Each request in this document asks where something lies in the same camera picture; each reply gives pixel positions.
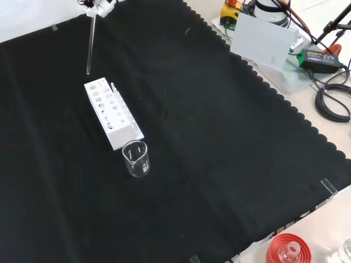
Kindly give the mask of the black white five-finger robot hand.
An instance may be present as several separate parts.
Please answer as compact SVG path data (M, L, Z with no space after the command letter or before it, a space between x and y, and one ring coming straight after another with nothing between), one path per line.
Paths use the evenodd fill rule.
M106 17L115 7L116 0L87 0L79 1L80 5L84 6L84 11L88 17L100 16Z

